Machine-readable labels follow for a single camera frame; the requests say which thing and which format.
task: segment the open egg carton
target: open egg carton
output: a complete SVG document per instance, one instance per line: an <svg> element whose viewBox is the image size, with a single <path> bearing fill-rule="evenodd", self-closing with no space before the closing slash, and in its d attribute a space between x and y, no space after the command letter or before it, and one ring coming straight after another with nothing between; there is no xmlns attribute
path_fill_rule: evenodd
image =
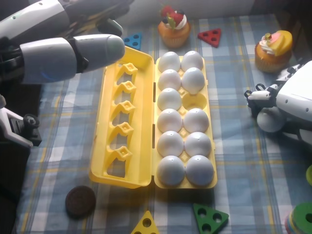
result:
<svg viewBox="0 0 312 234"><path fill-rule="evenodd" d="M157 177L157 169L164 158L158 150L158 140L162 132L157 127L161 109L157 101L161 93L158 80L162 74L159 69L159 60L156 65L153 58L143 52L125 47L124 57L106 68L102 81L100 100L98 105L96 129L92 148L92 159L89 177L98 183L111 184L126 188L138 188L150 184L152 176L157 186L161 188L212 188L217 183L215 165L215 144L213 142L211 118L207 91L207 79L205 63L201 72L204 76L204 87L192 95L180 87L178 93L181 106L175 108L184 119L185 115L193 108L199 108L207 115L209 127L202 131L209 137L211 150L205 157L209 159L212 177L205 185L191 183L186 176L175 185L163 183L163 179ZM179 69L178 74L183 77L184 72ZM118 80L127 74L130 80L118 84ZM121 93L129 94L130 100L115 102ZM120 114L128 114L128 122L113 124L114 119ZM178 134L185 142L190 133L182 127ZM121 135L126 137L126 144L113 149L112 142ZM184 151L178 157L183 166L187 166L190 156ZM124 162L124 176L112 175L109 168L114 161Z"/></svg>

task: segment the cupcake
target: cupcake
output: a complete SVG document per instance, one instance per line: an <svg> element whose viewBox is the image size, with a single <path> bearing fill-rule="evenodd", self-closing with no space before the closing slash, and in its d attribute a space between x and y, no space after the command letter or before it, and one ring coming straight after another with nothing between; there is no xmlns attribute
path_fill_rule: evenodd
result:
<svg viewBox="0 0 312 234"><path fill-rule="evenodd" d="M288 31L266 33L255 46L255 64L263 72L279 72L288 63L292 53L293 37Z"/></svg>
<svg viewBox="0 0 312 234"><path fill-rule="evenodd" d="M162 22L158 25L158 32L170 48L182 46L191 32L191 26L187 22L183 11L174 11L170 6L161 10Z"/></svg>

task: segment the cupcake base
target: cupcake base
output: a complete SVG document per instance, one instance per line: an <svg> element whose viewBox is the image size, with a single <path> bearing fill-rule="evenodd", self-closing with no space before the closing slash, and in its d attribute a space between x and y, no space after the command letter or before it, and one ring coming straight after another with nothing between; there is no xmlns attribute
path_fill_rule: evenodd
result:
<svg viewBox="0 0 312 234"><path fill-rule="evenodd" d="M267 54L261 49L259 43L255 46L254 53L256 67L260 71L268 73L275 73L283 70L292 56L291 51L280 56Z"/></svg>
<svg viewBox="0 0 312 234"><path fill-rule="evenodd" d="M187 22L186 25L178 30L167 28L163 22L158 25L158 33L160 34L163 42L170 48L181 47L191 32L191 25Z"/></svg>

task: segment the table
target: table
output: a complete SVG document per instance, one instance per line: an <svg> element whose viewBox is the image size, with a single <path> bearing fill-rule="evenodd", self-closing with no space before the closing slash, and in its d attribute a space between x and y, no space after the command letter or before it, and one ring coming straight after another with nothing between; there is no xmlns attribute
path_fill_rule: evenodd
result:
<svg viewBox="0 0 312 234"><path fill-rule="evenodd" d="M213 190L162 190L153 182L135 190L90 182L88 168L102 70L48 84L41 100L41 145L32 149L19 203L19 234L129 234L146 210L161 234L199 233L194 202L230 215L223 234L286 233L284 219L292 208L312 201L305 171L311 154L292 141L259 130L244 97L258 83L275 76L258 71L254 45L279 25L274 15L191 21L192 33L179 55L198 51L206 61L218 183ZM154 60L168 49L157 25L125 28L125 36L142 32L142 51ZM219 48L197 33L221 28ZM67 193L87 185L97 195L95 212L84 220L65 213Z"/></svg>

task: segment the red triangle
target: red triangle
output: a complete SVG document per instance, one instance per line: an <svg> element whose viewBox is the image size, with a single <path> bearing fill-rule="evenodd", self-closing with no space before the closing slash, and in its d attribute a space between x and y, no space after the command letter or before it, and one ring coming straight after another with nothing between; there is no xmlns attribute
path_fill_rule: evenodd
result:
<svg viewBox="0 0 312 234"><path fill-rule="evenodd" d="M212 45L213 47L218 48L221 37L221 29L216 28L213 30L201 32L197 35L197 37L204 42Z"/></svg>

